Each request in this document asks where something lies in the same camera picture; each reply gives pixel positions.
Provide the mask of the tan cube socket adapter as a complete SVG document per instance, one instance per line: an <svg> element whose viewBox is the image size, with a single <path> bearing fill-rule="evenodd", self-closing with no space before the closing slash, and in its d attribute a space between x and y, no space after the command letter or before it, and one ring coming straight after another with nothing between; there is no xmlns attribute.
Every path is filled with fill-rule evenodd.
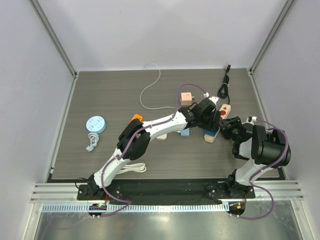
<svg viewBox="0 0 320 240"><path fill-rule="evenodd" d="M180 93L180 105L181 106L190 106L193 103L195 97L191 92L181 92Z"/></svg>

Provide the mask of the round light blue socket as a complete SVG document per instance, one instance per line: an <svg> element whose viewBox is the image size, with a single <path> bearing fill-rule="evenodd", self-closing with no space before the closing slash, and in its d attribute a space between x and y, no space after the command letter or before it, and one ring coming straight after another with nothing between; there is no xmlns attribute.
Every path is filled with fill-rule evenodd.
<svg viewBox="0 0 320 240"><path fill-rule="evenodd" d="M100 134L106 128L106 122L103 117L96 115L87 120L85 127L90 133Z"/></svg>

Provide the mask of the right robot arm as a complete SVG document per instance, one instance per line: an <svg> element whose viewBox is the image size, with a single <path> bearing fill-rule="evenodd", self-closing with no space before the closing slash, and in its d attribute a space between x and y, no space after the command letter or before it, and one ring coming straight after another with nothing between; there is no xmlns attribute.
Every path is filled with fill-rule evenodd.
<svg viewBox="0 0 320 240"><path fill-rule="evenodd" d="M285 131L256 116L249 116L245 122L239 117L221 119L219 129L226 140L233 141L233 156L246 161L228 176L225 191L231 198L244 197L261 175L287 166L291 160Z"/></svg>

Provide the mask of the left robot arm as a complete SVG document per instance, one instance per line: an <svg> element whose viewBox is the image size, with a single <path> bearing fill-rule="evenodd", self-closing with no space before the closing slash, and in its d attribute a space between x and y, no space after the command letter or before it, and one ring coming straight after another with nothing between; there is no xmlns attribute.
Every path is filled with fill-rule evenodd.
<svg viewBox="0 0 320 240"><path fill-rule="evenodd" d="M132 120L118 137L118 143L104 166L87 180L88 194L95 200L106 195L118 172L129 162L141 158L149 143L165 134L198 127L215 132L219 128L221 113L217 110L219 98L205 97L199 103L176 108L171 115L151 120Z"/></svg>

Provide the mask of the blue cube adapter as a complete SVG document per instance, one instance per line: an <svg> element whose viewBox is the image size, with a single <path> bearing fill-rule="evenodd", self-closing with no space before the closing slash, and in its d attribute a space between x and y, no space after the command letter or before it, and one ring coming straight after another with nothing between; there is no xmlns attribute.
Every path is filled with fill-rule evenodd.
<svg viewBox="0 0 320 240"><path fill-rule="evenodd" d="M204 129L204 130L203 130L203 133L204 133L205 135L210 136L210 137L216 137L217 134L219 133L219 131L220 131L220 129L218 129L217 131L210 131L210 130Z"/></svg>

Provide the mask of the white plug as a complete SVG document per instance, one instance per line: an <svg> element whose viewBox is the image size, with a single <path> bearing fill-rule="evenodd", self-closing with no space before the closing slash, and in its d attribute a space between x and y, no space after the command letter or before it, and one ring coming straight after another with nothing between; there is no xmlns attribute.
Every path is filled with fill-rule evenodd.
<svg viewBox="0 0 320 240"><path fill-rule="evenodd" d="M163 141L164 141L164 140L167 139L167 136L168 136L167 134L163 134L163 135L157 136L156 139L157 139L157 140L163 140Z"/></svg>

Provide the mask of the beige red power strip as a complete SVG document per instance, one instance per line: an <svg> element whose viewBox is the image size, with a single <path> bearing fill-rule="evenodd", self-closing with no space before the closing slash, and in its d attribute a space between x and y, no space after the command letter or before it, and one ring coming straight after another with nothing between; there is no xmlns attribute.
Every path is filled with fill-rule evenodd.
<svg viewBox="0 0 320 240"><path fill-rule="evenodd" d="M209 130L204 130L204 140L208 143L213 143L214 140L216 139L219 131L220 131L220 127L219 127L219 122L220 120L225 120L230 112L231 112L231 105L229 104L223 104L220 109L219 109L220 115L219 115L219 120L215 121L216 124L216 128L215 131L209 131Z"/></svg>

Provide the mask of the light blue charger plug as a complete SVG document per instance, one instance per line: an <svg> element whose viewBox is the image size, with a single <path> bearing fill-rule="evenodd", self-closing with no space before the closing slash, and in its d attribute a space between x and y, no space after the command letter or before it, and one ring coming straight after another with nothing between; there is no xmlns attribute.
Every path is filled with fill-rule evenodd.
<svg viewBox="0 0 320 240"><path fill-rule="evenodd" d="M186 128L180 131L180 136L189 137L191 133L192 133L192 130L190 128Z"/></svg>

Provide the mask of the orange power strip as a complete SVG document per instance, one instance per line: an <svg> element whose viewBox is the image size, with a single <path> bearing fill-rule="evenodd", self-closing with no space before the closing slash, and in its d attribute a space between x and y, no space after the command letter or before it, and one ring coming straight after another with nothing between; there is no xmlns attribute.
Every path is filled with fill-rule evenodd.
<svg viewBox="0 0 320 240"><path fill-rule="evenodd" d="M143 116L142 115L139 115L139 114L135 114L133 117L132 117L132 121L135 120L135 119L138 119L140 122L143 121Z"/></svg>

